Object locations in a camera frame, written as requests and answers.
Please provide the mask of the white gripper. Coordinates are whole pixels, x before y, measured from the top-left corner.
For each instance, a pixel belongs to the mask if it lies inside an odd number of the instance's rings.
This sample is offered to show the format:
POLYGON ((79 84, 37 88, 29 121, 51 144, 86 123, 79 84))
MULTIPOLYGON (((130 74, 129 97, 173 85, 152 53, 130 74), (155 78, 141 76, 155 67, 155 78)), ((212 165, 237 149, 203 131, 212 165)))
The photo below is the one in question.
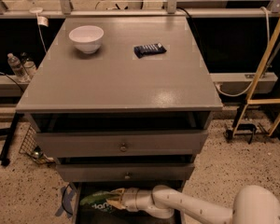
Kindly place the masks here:
POLYGON ((121 201, 113 201, 112 205, 119 210, 128 210, 130 212, 138 212, 148 207, 148 191, 139 188, 120 188, 110 191, 112 196, 122 196, 121 201))

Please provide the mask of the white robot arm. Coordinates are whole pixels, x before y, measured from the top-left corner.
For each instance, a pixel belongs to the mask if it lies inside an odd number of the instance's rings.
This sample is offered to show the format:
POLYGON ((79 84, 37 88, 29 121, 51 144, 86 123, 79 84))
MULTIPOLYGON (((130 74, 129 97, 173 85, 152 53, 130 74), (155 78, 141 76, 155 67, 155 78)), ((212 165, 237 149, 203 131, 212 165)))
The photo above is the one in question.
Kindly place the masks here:
POLYGON ((175 210, 201 224, 280 224, 280 202, 267 189, 250 185, 236 195, 232 208, 219 206, 158 185, 152 190, 115 189, 106 201, 129 212, 145 211, 153 217, 169 218, 175 210))

